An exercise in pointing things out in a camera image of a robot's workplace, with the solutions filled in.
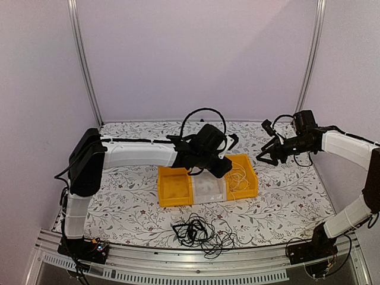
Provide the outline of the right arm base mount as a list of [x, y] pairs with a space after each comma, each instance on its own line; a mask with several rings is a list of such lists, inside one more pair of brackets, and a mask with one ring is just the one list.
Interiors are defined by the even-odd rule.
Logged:
[[305, 270], [310, 277], [324, 278], [335, 263], [338, 253], [336, 240], [336, 237], [327, 236], [322, 223], [314, 228], [311, 241], [287, 245], [285, 253], [292, 265], [323, 258], [321, 262], [307, 265]]

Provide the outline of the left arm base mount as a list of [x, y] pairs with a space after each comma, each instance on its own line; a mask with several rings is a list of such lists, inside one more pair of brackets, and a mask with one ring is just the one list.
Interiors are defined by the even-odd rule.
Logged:
[[100, 238], [92, 240], [87, 240], [84, 237], [68, 239], [66, 234], [63, 233], [58, 253], [76, 261], [105, 264], [109, 254], [109, 242]]

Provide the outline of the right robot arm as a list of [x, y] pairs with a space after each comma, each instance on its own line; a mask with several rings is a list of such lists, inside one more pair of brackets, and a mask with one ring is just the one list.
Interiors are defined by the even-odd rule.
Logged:
[[262, 123], [270, 136], [261, 147], [258, 161], [271, 164], [285, 163], [290, 156], [321, 154], [328, 161], [318, 160], [320, 177], [329, 185], [339, 186], [335, 198], [343, 196], [348, 187], [346, 205], [339, 212], [316, 226], [307, 254], [319, 259], [330, 249], [336, 238], [360, 228], [365, 223], [373, 226], [379, 220], [379, 142], [343, 131], [336, 125], [318, 125], [311, 110], [278, 116]]

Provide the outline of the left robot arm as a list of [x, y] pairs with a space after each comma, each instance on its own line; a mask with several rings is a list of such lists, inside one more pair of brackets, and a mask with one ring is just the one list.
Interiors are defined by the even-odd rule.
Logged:
[[126, 166], [163, 166], [192, 171], [207, 170], [222, 178], [232, 169], [225, 156], [238, 142], [236, 134], [227, 134], [227, 126], [218, 129], [207, 123], [196, 134], [185, 136], [184, 126], [178, 135], [165, 139], [116, 138], [102, 136], [96, 128], [86, 130], [69, 157], [68, 166], [55, 175], [65, 183], [62, 197], [62, 236], [66, 249], [76, 258], [88, 253], [84, 224], [90, 200], [99, 189], [105, 169]]

